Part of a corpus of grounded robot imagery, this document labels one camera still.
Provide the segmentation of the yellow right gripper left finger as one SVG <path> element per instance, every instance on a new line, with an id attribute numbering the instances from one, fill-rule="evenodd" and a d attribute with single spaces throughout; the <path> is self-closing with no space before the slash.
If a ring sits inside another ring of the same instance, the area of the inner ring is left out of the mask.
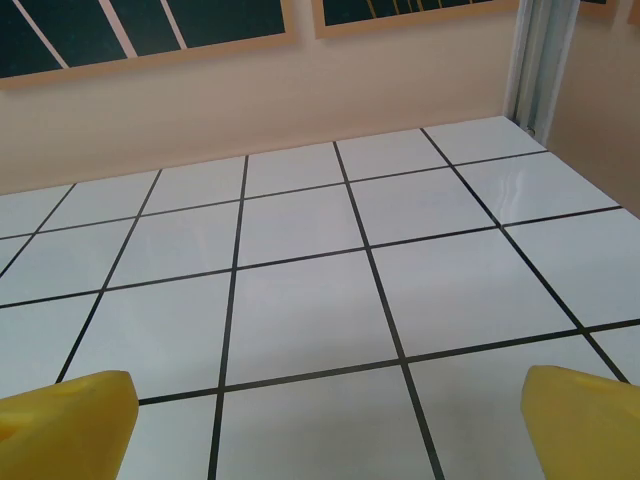
<path id="1" fill-rule="evenodd" d="M 126 371 L 103 371 L 1 400 L 3 479 L 115 479 L 139 411 Z"/>

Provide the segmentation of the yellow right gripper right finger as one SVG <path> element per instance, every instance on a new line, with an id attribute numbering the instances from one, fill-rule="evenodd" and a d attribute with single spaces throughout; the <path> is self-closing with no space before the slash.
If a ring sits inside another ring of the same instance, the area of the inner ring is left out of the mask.
<path id="1" fill-rule="evenodd" d="M 550 365 L 531 367 L 521 412 L 547 479 L 637 479 L 639 388 Z"/>

